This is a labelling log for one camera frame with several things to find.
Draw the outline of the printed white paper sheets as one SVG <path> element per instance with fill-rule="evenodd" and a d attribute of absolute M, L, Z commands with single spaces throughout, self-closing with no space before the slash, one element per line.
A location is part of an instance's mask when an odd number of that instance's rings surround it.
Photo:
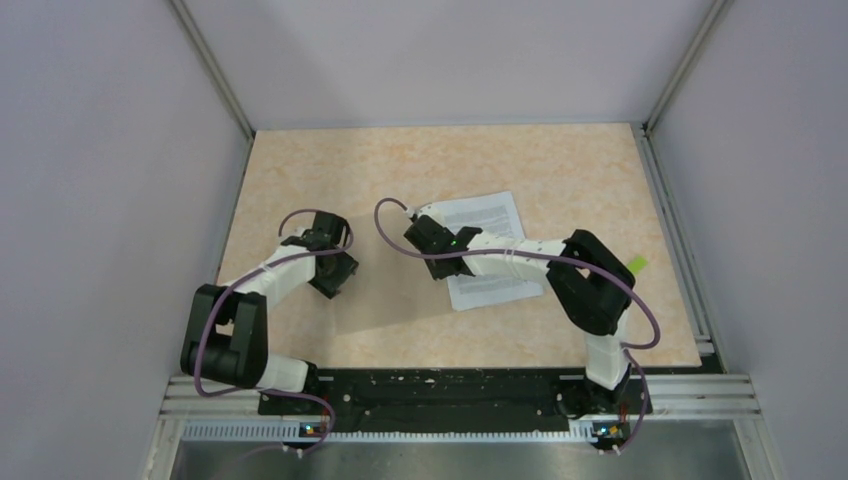
<path fill-rule="evenodd" d="M 517 206 L 510 191 L 447 201 L 433 202 L 439 222 L 452 233 L 461 227 L 482 230 L 514 239 L 524 239 Z M 501 275 L 459 275 L 447 279 L 454 311 L 494 306 L 541 296 L 544 289 L 532 281 Z"/>

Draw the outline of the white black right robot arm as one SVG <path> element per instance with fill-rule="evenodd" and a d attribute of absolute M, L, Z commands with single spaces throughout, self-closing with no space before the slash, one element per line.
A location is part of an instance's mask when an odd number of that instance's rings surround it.
<path fill-rule="evenodd" d="M 576 229 L 564 240 L 533 241 L 463 227 L 454 233 L 428 215 L 414 218 L 404 238 L 431 276 L 508 277 L 550 288 L 566 317 L 584 333 L 586 397 L 612 412 L 627 397 L 629 362 L 619 323 L 627 320 L 635 277 L 592 232 Z"/>

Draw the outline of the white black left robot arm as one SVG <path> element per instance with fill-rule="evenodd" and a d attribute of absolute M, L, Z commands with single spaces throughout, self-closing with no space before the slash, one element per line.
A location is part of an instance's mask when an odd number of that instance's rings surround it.
<path fill-rule="evenodd" d="M 327 299 L 336 297 L 359 266 L 348 252 L 350 223 L 312 210 L 310 227 L 281 239 L 258 266 L 224 285 L 204 284 L 194 293 L 180 353 L 180 369 L 196 381 L 226 385 L 229 391 L 282 392 L 297 413 L 319 404 L 314 364 L 272 353 L 268 318 L 295 289 L 309 285 Z"/>

